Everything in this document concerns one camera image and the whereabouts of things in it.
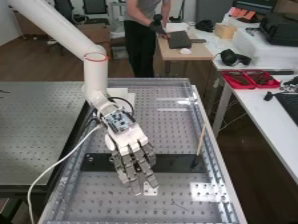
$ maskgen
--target cable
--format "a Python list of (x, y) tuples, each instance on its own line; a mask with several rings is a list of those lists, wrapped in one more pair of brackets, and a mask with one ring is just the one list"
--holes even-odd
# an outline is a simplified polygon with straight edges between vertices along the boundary
[(231, 123), (234, 123), (235, 121), (238, 121), (243, 116), (246, 115), (246, 113), (243, 113), (239, 117), (237, 117), (231, 122), (229, 122), (219, 131), (222, 131)]
[(85, 140), (89, 138), (89, 136), (92, 135), (92, 133), (94, 131), (97, 131), (101, 128), (101, 126), (96, 126), (93, 128), (93, 130), (86, 134), (86, 136), (84, 137), (84, 139), (80, 141), (80, 143), (77, 144), (77, 146), (73, 148), (73, 150), (68, 153), (68, 155), (60, 159), (41, 174), (40, 176), (36, 178), (34, 182), (32, 183), (29, 190), (28, 190), (28, 194), (26, 194), (26, 200), (28, 200), (28, 206), (29, 206), (29, 216), (30, 216), (30, 223), (34, 224), (34, 218), (33, 218), (33, 211), (32, 211), (32, 203), (30, 203), (30, 193), (33, 190), (33, 187), (36, 185), (36, 183), (40, 181), (40, 179), (44, 177), (44, 175), (60, 164), (62, 163), (69, 157), (70, 155), (77, 151), (77, 149), (80, 148), (81, 144), (85, 142)]
[(122, 100), (122, 101), (129, 105), (129, 107), (131, 108), (131, 116), (134, 116), (133, 105), (130, 104), (130, 102), (129, 102), (127, 100), (125, 100), (125, 99), (121, 98), (121, 97), (109, 97), (108, 100), (112, 101), (112, 102), (113, 102), (113, 100)]

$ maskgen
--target red box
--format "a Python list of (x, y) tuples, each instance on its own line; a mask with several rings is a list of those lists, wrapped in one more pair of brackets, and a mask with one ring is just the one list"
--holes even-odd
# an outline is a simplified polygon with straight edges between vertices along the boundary
[(222, 77), (234, 89), (255, 89), (255, 83), (242, 71), (222, 71)]
[(251, 79), (254, 85), (259, 89), (279, 88), (280, 83), (271, 77), (271, 75), (262, 70), (245, 70), (245, 75)]

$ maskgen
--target keyboard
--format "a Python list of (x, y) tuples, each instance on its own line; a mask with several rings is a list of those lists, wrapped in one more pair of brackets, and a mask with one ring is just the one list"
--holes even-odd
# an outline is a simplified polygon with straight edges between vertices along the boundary
[(191, 48), (191, 41), (185, 31), (171, 32), (169, 34), (170, 49)]
[(288, 113), (291, 119), (298, 125), (298, 94), (292, 93), (278, 93), (275, 97)]

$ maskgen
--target white cable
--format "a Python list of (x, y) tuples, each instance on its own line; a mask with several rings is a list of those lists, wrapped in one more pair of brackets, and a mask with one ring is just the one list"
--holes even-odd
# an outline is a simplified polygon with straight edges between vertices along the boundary
[(234, 123), (235, 121), (238, 121), (243, 116), (246, 115), (246, 113), (243, 113), (239, 117), (237, 117), (231, 122), (229, 122), (225, 126), (223, 126), (223, 128), (221, 128), (221, 130), (219, 131), (222, 131), (231, 123)]
[(30, 188), (28, 190), (28, 194), (26, 194), (26, 200), (28, 200), (28, 206), (29, 206), (29, 215), (30, 215), (30, 223), (34, 224), (34, 219), (33, 219), (33, 211), (32, 211), (32, 204), (30, 204), (30, 192), (32, 189), (36, 185), (36, 183), (40, 181), (40, 179), (44, 177), (44, 175), (60, 164), (62, 163), (69, 157), (70, 155), (76, 152), (76, 150), (80, 148), (81, 144), (85, 142), (85, 140), (89, 138), (89, 136), (92, 135), (92, 133), (98, 130), (101, 128), (101, 126), (96, 126), (93, 128), (93, 130), (86, 134), (86, 136), (84, 137), (84, 139), (80, 141), (80, 143), (77, 144), (77, 146), (73, 148), (73, 150), (68, 153), (68, 155), (60, 159), (42, 173), (41, 175), (36, 178), (34, 182), (30, 185)]

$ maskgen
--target robotic arm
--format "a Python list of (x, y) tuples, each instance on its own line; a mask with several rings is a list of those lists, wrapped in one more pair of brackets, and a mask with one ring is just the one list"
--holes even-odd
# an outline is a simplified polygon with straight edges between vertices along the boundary
[(105, 143), (112, 151), (114, 168), (121, 182), (131, 187), (135, 195), (141, 194), (137, 174), (139, 170), (151, 188), (157, 188), (158, 182), (151, 171), (155, 155), (147, 137), (131, 115), (108, 99), (105, 49), (88, 39), (44, 0), (8, 0), (8, 2), (84, 61), (84, 94), (90, 106), (97, 109), (98, 119), (108, 129)]

